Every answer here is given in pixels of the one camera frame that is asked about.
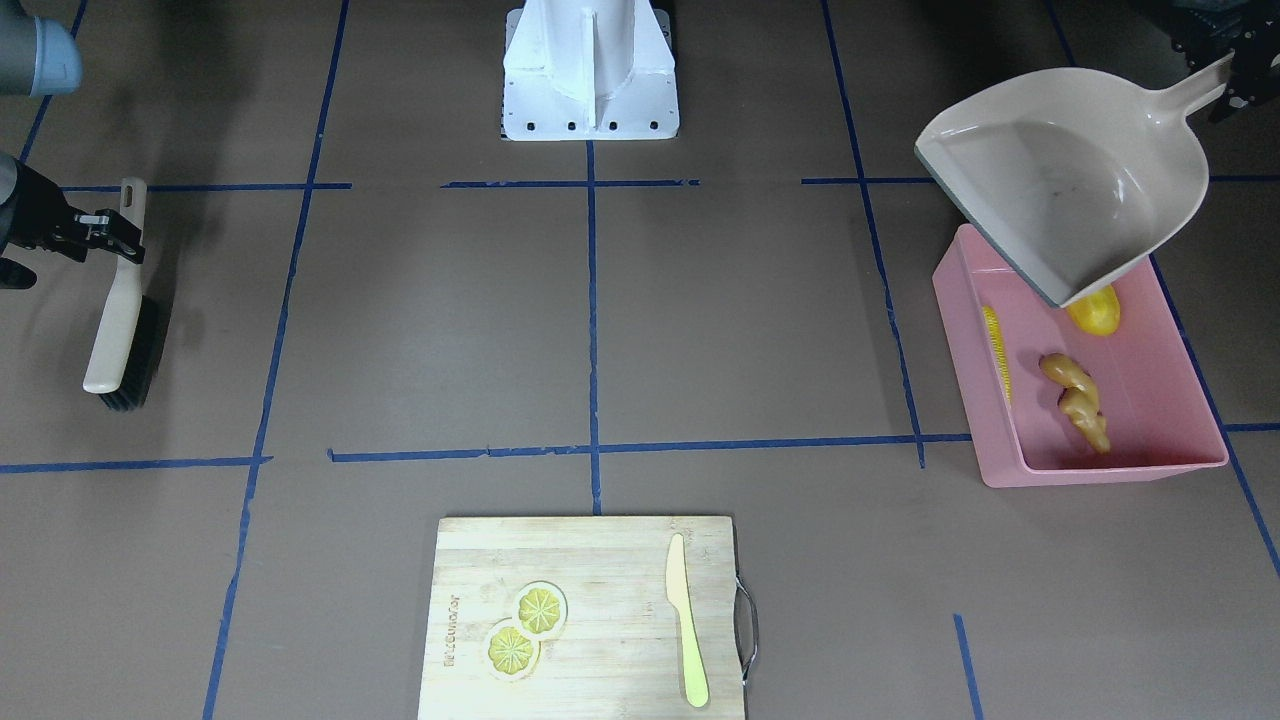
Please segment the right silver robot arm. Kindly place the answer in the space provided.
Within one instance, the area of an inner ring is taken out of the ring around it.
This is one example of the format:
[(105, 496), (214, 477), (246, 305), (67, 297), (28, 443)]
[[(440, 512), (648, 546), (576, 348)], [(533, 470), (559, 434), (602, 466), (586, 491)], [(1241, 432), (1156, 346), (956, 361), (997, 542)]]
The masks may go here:
[[(28, 14), (18, 1), (3, 3), (3, 95), (70, 94), (82, 77), (81, 53), (64, 26)], [(114, 254), (119, 259), (114, 283), (142, 293), (143, 181), (125, 179), (119, 209), (99, 211), (72, 206), (52, 181), (9, 152), (1, 158), (1, 181), (3, 245), (42, 249), (76, 263), (84, 261), (92, 250)]]

